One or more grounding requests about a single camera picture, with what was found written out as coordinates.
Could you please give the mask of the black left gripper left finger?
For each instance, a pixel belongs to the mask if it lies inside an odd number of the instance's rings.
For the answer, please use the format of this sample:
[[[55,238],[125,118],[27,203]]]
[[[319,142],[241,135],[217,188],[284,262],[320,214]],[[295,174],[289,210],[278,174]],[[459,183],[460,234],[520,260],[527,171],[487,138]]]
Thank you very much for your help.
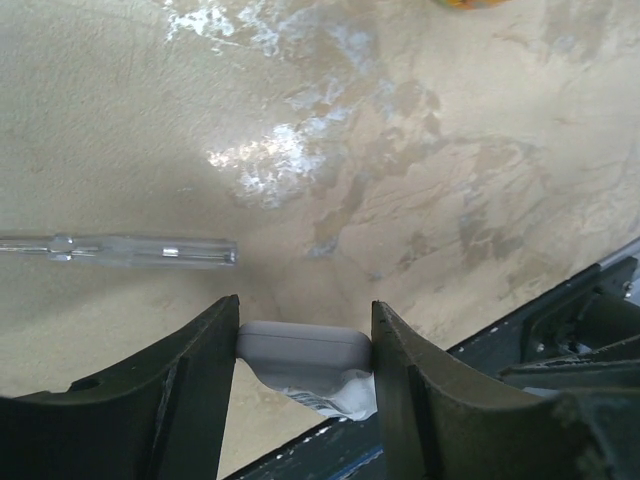
[[[223,297],[65,392],[2,398],[2,478],[216,478],[238,329]]]

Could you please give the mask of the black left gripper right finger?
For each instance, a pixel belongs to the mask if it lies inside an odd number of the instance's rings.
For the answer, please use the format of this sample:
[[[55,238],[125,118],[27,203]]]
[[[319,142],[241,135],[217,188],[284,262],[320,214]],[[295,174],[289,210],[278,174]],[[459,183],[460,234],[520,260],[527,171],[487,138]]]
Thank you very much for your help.
[[[378,419],[391,479],[597,479],[600,451],[571,396],[509,387],[372,304]]]

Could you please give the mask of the white remote control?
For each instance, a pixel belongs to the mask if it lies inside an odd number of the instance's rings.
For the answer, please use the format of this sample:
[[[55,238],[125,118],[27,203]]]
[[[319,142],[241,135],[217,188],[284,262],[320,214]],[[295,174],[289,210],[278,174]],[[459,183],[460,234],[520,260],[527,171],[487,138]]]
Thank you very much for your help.
[[[360,331],[249,322],[236,356],[265,386],[325,417],[365,421],[377,412],[372,342]]]

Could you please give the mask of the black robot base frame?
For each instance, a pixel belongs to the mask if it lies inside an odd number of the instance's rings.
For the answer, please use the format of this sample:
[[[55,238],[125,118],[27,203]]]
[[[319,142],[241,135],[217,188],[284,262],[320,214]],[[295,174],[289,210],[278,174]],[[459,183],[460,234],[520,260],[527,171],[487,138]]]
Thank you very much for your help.
[[[600,451],[597,479],[639,475],[639,262],[592,265],[459,344],[469,367],[542,398],[571,396]],[[240,479],[391,479],[378,412],[329,420],[237,472]]]

